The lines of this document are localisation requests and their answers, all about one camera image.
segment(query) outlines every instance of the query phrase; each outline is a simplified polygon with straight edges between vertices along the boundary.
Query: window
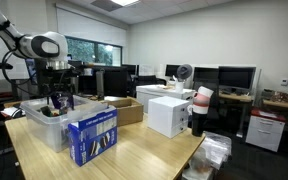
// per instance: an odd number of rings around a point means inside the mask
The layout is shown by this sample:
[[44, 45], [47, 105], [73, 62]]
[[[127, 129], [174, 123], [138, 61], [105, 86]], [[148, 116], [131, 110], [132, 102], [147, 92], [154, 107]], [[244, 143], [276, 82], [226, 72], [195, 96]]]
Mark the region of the window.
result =
[[66, 36], [68, 53], [74, 60], [105, 66], [120, 66], [122, 47]]

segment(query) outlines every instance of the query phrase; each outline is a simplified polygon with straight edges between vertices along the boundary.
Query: black stand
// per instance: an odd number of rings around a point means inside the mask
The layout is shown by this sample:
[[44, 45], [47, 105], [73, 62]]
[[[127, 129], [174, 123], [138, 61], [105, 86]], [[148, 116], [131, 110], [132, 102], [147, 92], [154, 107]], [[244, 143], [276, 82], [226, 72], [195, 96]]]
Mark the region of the black stand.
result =
[[192, 112], [192, 134], [201, 137], [204, 131], [204, 124], [207, 114], [197, 114]]

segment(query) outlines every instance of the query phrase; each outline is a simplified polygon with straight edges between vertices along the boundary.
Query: wooden table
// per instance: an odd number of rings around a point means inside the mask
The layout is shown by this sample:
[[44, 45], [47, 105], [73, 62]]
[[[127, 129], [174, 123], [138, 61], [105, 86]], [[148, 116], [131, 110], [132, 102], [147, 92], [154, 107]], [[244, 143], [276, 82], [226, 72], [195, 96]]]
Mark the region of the wooden table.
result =
[[270, 101], [270, 100], [264, 100], [263, 103], [265, 105], [288, 108], [288, 103], [286, 103], [286, 102], [274, 102], [274, 101]]
[[205, 136], [188, 129], [169, 139], [146, 119], [119, 127], [117, 144], [82, 167], [69, 149], [56, 153], [30, 134], [25, 117], [5, 124], [26, 179], [175, 179]]
[[223, 94], [220, 92], [219, 97], [224, 98], [224, 99], [237, 100], [243, 103], [243, 110], [242, 110], [239, 130], [236, 133], [237, 137], [243, 138], [243, 125], [244, 125], [244, 121], [246, 117], [247, 104], [252, 102], [252, 96], [245, 96], [245, 95], [238, 96], [236, 94]]

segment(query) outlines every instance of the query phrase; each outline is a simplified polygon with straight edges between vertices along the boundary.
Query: ceiling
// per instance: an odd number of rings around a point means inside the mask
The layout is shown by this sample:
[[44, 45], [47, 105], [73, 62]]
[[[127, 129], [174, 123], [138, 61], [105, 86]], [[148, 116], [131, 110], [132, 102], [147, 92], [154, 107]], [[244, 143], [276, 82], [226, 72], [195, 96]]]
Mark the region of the ceiling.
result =
[[92, 5], [91, 3], [96, 0], [67, 1], [127, 24], [136, 24], [195, 9], [210, 7], [233, 0], [140, 0], [139, 3], [122, 7], [111, 12]]

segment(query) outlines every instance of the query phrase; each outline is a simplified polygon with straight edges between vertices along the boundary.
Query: clear plastic container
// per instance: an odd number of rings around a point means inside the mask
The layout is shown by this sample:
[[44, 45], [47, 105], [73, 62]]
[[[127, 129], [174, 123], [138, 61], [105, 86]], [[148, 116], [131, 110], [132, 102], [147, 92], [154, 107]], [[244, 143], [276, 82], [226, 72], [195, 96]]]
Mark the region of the clear plastic container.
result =
[[38, 111], [41, 107], [48, 106], [51, 111], [58, 112], [54, 108], [51, 99], [49, 105], [47, 105], [46, 98], [21, 103], [21, 108], [26, 113], [30, 133], [43, 141], [55, 152], [60, 152], [68, 147], [67, 125], [69, 123], [83, 120], [87, 114], [103, 110], [107, 107], [105, 104], [78, 96], [73, 96], [73, 99], [75, 110], [57, 117], [47, 117]]

